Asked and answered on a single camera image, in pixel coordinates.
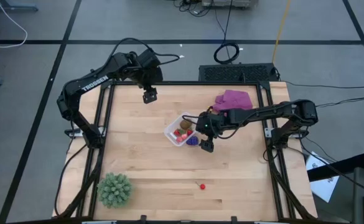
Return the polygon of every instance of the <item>purple cloth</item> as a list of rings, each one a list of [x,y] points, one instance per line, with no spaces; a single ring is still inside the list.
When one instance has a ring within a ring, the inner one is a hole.
[[[252,109],[252,102],[247,92],[226,90],[225,94],[217,96],[215,98],[215,104],[213,109],[215,111],[241,108],[244,110]]]

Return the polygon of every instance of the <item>wooden tabletop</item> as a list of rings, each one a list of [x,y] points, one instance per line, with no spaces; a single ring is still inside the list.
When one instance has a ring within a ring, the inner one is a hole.
[[[276,221],[269,166],[262,158],[265,143],[261,122],[248,124],[230,139],[214,139],[213,153],[187,145],[176,147],[163,133],[178,115],[183,112],[198,115],[213,105],[215,97],[225,90],[248,92],[257,108],[256,88],[197,85],[156,88],[158,100],[148,105],[142,102],[142,90],[137,86],[115,88],[101,177],[108,172],[126,174],[134,190],[124,208],[108,209],[97,201],[94,219],[137,220],[147,215],[148,220],[227,221],[237,216],[239,221]],[[289,101],[283,82],[271,83],[271,93],[274,103]],[[80,111],[91,122],[98,94],[99,88],[96,88],[81,100]],[[278,119],[279,126],[285,122],[286,119]],[[82,138],[76,139],[67,159],[84,143]],[[289,146],[301,150],[295,139],[289,140]],[[64,173],[58,198],[59,212],[81,187],[87,152],[84,149],[76,156]],[[290,149],[284,150],[284,157],[292,191],[301,204],[317,216],[304,158]],[[205,184],[206,189],[201,190],[196,183]],[[285,197],[281,188],[280,191],[287,217]],[[84,214],[87,214],[90,192],[86,195]]]

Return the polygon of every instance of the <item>concrete floor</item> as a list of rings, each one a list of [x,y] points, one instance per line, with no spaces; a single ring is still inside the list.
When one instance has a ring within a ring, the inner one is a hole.
[[[38,12],[11,12],[10,16],[29,33],[29,40],[62,40],[76,0],[35,0]],[[350,0],[364,31],[364,0]],[[260,0],[251,11],[231,12],[228,39],[274,40],[286,0]],[[218,16],[225,24],[227,10]],[[0,13],[0,40],[22,39],[23,33]],[[70,40],[119,40],[135,37],[144,40],[222,39],[223,34],[211,11],[202,18],[179,12],[172,1],[160,0],[83,0],[75,19]],[[282,40],[360,40],[342,0],[292,1]],[[26,144],[44,88],[61,42],[25,44],[0,51],[0,211]],[[162,67],[166,80],[197,80],[198,66],[215,64],[213,44],[156,44],[156,52],[185,56]],[[267,63],[273,45],[240,45],[236,62]],[[8,222],[50,218],[60,171],[69,139],[63,134],[68,123],[58,112],[55,100],[62,85],[103,64],[112,45],[67,45],[51,89],[32,151],[17,191]],[[122,45],[119,51],[141,52],[140,45]],[[362,45],[280,45],[276,66],[281,78],[294,83],[339,86],[364,85],[364,47]],[[305,88],[289,85],[292,100],[307,98],[315,103],[336,102],[364,96],[364,90]],[[310,138],[332,157],[345,159],[364,152],[364,101],[318,110],[319,123]],[[324,155],[305,142],[307,148]],[[338,183],[338,193],[330,204],[316,199],[319,215],[337,215],[340,198],[352,191]]]

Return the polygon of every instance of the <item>clear plastic bowl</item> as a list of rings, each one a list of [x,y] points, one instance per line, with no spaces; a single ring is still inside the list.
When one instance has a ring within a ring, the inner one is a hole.
[[[178,128],[180,128],[180,122],[183,121],[182,116],[183,115],[190,115],[188,112],[182,113],[174,122],[172,122],[168,127],[165,128],[164,134],[165,136],[175,145],[175,146],[183,146],[189,140],[194,134],[196,133],[195,130],[195,124],[191,125],[191,130],[193,133],[187,137],[187,139],[184,139],[182,142],[176,141],[176,136],[174,135],[174,131]],[[189,118],[189,120],[193,121],[194,123],[197,122],[197,118]]]

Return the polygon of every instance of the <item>green plush toy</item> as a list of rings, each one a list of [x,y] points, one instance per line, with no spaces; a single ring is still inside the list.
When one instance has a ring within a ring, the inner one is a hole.
[[[106,174],[106,178],[97,185],[99,201],[107,208],[125,206],[131,195],[132,185],[124,174]]]

